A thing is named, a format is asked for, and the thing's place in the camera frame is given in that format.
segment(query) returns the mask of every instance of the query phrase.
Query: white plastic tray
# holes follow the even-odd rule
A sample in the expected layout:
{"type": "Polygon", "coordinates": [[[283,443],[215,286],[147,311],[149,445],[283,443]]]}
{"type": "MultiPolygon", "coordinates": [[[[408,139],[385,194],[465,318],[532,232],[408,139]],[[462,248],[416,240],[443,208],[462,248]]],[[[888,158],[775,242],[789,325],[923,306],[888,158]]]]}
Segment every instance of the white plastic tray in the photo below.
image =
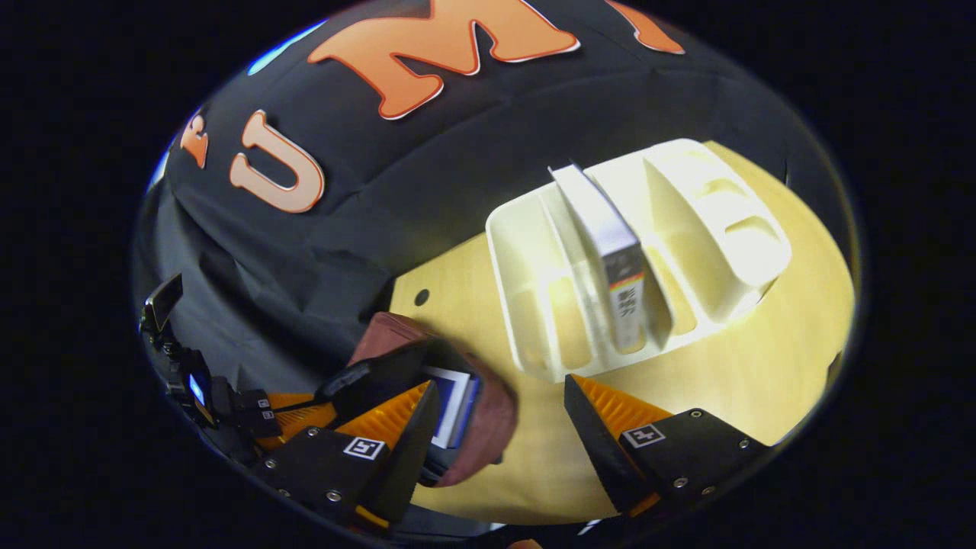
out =
{"type": "Polygon", "coordinates": [[[499,206],[485,224],[512,357],[529,375],[561,382],[698,341],[754,307],[790,261],[769,209],[698,142],[663,143],[584,171],[648,260],[643,341],[623,352],[613,345],[599,266],[550,183],[499,206]]]}

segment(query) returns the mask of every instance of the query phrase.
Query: orange ridged pad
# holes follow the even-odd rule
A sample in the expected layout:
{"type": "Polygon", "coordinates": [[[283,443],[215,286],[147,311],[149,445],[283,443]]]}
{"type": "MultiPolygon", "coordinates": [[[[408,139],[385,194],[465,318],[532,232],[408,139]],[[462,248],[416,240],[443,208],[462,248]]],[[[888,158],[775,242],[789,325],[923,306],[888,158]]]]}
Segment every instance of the orange ridged pad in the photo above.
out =
{"type": "Polygon", "coordinates": [[[389,449],[393,449],[396,447],[397,441],[400,440],[400,435],[407,426],[407,422],[410,421],[410,416],[414,414],[417,402],[420,402],[429,386],[430,382],[426,381],[409,391],[400,393],[350,420],[336,429],[336,433],[383,441],[389,445],[389,449]]]}
{"type": "Polygon", "coordinates": [[[586,377],[570,375],[583,389],[583,393],[590,400],[590,404],[603,420],[603,424],[613,435],[614,440],[619,439],[620,434],[628,429],[661,421],[674,415],[623,391],[601,385],[586,377]]]}
{"type": "MultiPolygon", "coordinates": [[[[278,393],[268,395],[267,400],[271,404],[271,408],[276,409],[308,402],[311,401],[312,397],[313,395],[311,394],[278,393]]],[[[279,412],[274,414],[274,417],[278,421],[278,427],[281,428],[281,436],[255,440],[265,451],[276,450],[309,425],[325,427],[336,418],[336,409],[332,406],[331,402],[326,402],[324,404],[316,404],[315,406],[279,412]]]]}

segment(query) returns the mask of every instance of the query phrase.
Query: blue light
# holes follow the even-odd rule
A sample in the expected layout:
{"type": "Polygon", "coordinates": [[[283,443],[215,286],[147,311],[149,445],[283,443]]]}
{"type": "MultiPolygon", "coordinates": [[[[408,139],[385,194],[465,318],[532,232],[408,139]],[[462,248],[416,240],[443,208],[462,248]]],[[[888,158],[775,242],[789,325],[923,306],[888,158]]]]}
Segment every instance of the blue light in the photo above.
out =
{"type": "Polygon", "coordinates": [[[200,401],[201,404],[205,406],[207,405],[207,401],[203,399],[203,390],[201,390],[200,386],[196,384],[196,380],[193,379],[193,374],[189,374],[189,390],[196,395],[196,399],[200,401]]]}
{"type": "Polygon", "coordinates": [[[308,30],[306,30],[304,32],[301,32],[299,34],[296,34],[295,36],[293,36],[292,38],[290,38],[289,40],[287,40],[286,42],[284,42],[283,44],[281,44],[277,48],[274,48],[273,50],[271,50],[271,51],[267,52],[266,54],[262,55],[260,58],[258,58],[257,61],[251,63],[251,66],[248,67],[248,69],[247,69],[247,75],[250,76],[250,75],[255,74],[256,72],[258,72],[262,68],[265,68],[269,63],[271,63],[272,61],[274,61],[275,58],[277,58],[278,56],[280,56],[282,52],[284,52],[285,50],[287,50],[288,49],[288,46],[291,46],[292,44],[294,44],[294,43],[298,42],[299,40],[301,40],[301,39],[305,38],[306,36],[308,36],[313,30],[315,30],[316,28],[322,26],[322,23],[323,22],[321,22],[319,24],[316,24],[316,25],[310,27],[308,30]]]}
{"type": "Polygon", "coordinates": [[[152,179],[149,180],[149,188],[152,189],[153,185],[159,183],[159,180],[163,179],[163,174],[166,173],[166,161],[170,159],[170,152],[167,150],[163,154],[163,158],[159,161],[159,165],[156,166],[156,171],[152,174],[152,179]]]}

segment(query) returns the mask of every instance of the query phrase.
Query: phone screen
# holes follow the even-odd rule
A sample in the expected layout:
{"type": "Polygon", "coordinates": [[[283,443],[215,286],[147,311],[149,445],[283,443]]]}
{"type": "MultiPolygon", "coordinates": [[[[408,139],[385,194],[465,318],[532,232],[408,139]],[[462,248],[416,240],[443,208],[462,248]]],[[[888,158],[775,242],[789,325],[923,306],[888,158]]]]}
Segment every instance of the phone screen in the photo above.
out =
{"type": "Polygon", "coordinates": [[[189,374],[189,390],[196,395],[196,399],[200,401],[201,404],[204,406],[207,405],[206,399],[203,398],[203,390],[200,389],[200,385],[196,382],[196,379],[193,378],[193,374],[189,374]]]}

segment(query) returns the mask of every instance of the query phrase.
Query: book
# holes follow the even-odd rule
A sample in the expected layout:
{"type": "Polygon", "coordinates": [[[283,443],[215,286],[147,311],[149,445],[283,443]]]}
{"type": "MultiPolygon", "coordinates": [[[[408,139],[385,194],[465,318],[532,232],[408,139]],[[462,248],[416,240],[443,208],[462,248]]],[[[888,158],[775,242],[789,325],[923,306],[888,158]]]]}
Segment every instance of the book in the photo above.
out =
{"type": "Polygon", "coordinates": [[[458,411],[458,418],[454,422],[454,432],[451,433],[451,440],[447,444],[449,448],[460,446],[461,441],[465,437],[465,429],[468,428],[468,418],[471,416],[471,412],[474,409],[474,401],[478,396],[479,381],[476,377],[472,377],[468,381],[465,395],[461,399],[461,409],[458,411]]]}
{"type": "Polygon", "coordinates": [[[605,292],[601,299],[611,317],[614,344],[621,353],[632,352],[642,341],[644,318],[646,272],[640,239],[606,192],[579,166],[549,171],[590,259],[599,264],[597,278],[605,292]]]}
{"type": "Polygon", "coordinates": [[[440,396],[440,415],[430,443],[447,449],[451,436],[454,434],[454,426],[458,420],[471,375],[436,366],[424,366],[423,372],[428,379],[437,385],[437,393],[440,396]]]}

